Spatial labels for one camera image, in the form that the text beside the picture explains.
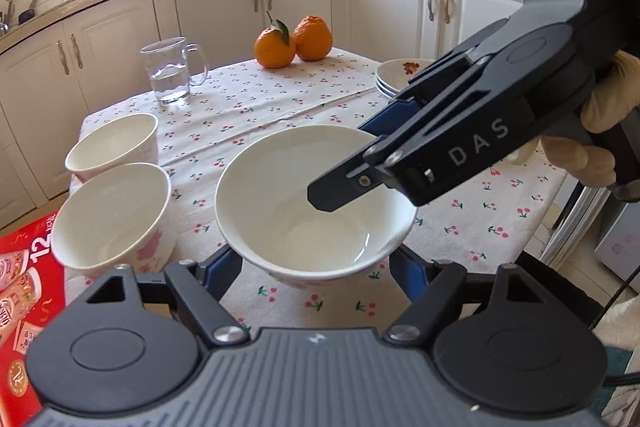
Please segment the right gloved hand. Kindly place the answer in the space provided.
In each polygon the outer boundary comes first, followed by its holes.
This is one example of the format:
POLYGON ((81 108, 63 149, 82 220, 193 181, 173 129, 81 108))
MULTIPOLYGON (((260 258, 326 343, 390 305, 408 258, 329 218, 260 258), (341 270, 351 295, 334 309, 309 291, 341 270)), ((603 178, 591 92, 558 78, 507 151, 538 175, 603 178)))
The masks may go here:
MULTIPOLYGON (((617 52, 608 70, 610 75, 593 88, 580 114, 582 125, 591 133, 610 130, 639 106, 638 57, 617 52)), ((506 161, 525 164, 538 143, 552 165, 566 170, 585 186, 605 187, 616 181, 615 159, 609 150, 562 136, 538 136, 506 156, 506 161)))

